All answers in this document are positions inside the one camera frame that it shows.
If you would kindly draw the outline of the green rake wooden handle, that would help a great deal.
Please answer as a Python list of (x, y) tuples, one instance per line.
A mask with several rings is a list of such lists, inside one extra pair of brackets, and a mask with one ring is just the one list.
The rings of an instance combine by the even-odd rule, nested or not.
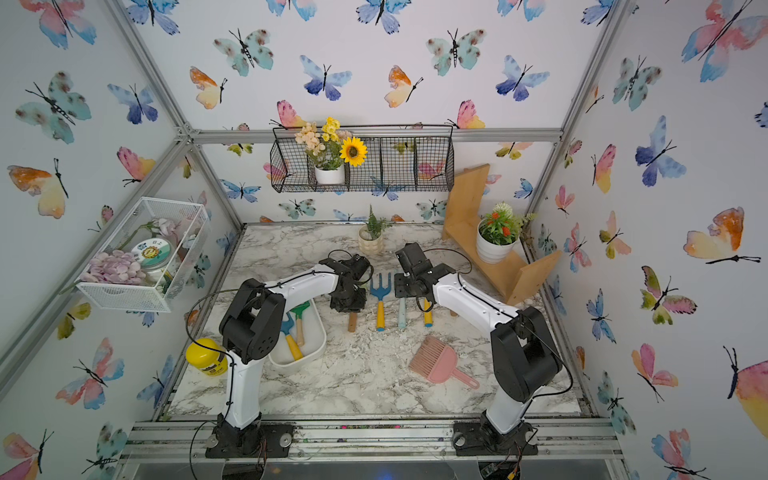
[(356, 312), (349, 313), (348, 328), (350, 333), (354, 333), (357, 329), (358, 314)]

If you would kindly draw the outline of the dark blue rake yellow handle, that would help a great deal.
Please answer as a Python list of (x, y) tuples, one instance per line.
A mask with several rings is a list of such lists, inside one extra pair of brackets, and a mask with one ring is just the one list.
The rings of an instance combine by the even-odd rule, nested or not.
[(431, 328), (433, 326), (433, 305), (428, 299), (424, 299), (423, 301), (423, 323), (426, 328)]

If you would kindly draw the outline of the white storage box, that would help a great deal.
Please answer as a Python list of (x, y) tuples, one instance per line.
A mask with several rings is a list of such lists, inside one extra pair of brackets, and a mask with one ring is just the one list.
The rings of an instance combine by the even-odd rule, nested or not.
[(298, 361), (293, 360), (280, 328), (278, 343), (268, 358), (278, 372), (291, 375), (323, 356), (327, 344), (327, 333), (313, 300), (304, 302), (287, 313), (295, 321), (291, 334), (304, 357)]

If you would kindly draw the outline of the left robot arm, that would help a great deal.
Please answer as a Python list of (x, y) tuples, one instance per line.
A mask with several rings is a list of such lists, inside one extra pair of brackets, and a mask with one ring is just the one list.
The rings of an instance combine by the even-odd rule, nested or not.
[(359, 254), (327, 257), (309, 270), (271, 284), (253, 278), (235, 291), (220, 324), (222, 342), (208, 346), (189, 335), (190, 344), (222, 360), (228, 367), (226, 402), (213, 423), (207, 459), (280, 459), (289, 455), (295, 427), (262, 424), (259, 404), (263, 365), (288, 338), (288, 313), (314, 298), (328, 295), (331, 308), (358, 313), (366, 303), (361, 286), (371, 276), (370, 261)]

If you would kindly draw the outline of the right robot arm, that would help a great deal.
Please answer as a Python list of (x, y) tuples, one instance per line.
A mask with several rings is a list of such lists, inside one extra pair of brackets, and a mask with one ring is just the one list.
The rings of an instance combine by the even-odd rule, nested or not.
[(398, 298), (424, 299), (432, 307), (451, 310), (490, 341), (498, 389), (479, 421), (454, 425), (456, 454), (536, 455), (535, 430), (526, 413), (533, 400), (544, 395), (540, 389), (564, 367), (543, 314), (534, 307), (519, 310), (494, 300), (452, 267), (433, 265), (417, 243), (405, 244), (396, 257), (402, 267), (395, 275)]

